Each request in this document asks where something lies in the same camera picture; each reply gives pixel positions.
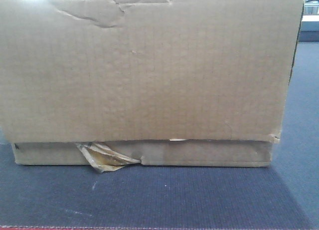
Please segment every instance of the table surface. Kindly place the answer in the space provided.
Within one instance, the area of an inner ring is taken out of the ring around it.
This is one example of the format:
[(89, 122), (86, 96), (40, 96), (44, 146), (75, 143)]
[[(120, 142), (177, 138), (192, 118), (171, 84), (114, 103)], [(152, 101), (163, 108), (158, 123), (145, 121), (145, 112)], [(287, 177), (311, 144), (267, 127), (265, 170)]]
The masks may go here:
[(299, 43), (268, 168), (18, 166), (0, 145), (0, 226), (319, 229), (319, 43)]

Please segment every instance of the torn cardboard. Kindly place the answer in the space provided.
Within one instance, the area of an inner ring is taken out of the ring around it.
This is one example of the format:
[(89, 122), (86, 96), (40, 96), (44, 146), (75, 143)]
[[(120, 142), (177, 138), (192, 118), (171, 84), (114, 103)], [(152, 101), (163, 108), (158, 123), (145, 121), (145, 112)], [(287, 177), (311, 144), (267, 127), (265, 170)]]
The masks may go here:
[(278, 142), (303, 2), (0, 0), (5, 135)]

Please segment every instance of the box bottom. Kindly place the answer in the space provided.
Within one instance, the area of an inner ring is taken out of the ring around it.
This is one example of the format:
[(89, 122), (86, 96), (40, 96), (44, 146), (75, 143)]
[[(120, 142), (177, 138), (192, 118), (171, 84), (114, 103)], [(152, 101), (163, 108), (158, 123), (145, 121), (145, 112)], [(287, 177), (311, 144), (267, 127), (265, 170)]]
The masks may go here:
[[(271, 161), (272, 143), (233, 140), (138, 140), (104, 142), (112, 151), (143, 165), (263, 167)], [(75, 143), (15, 143), (22, 165), (89, 165)]]

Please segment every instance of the dent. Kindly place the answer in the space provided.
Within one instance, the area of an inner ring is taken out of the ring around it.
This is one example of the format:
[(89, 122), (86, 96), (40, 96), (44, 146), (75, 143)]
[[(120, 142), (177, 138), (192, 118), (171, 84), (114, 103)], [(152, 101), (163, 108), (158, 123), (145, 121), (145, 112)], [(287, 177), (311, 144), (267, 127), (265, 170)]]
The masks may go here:
[(134, 4), (171, 3), (172, 0), (47, 0), (57, 12), (90, 21), (101, 28), (121, 27), (125, 8)]

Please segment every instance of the tape residue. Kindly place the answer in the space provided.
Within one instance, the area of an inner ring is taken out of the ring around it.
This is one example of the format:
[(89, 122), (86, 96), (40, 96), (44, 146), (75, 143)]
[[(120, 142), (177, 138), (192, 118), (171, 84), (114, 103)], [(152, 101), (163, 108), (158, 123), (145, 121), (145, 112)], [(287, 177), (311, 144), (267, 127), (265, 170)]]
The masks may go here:
[(141, 161), (113, 151), (102, 142), (76, 143), (90, 165), (100, 173), (111, 172)]

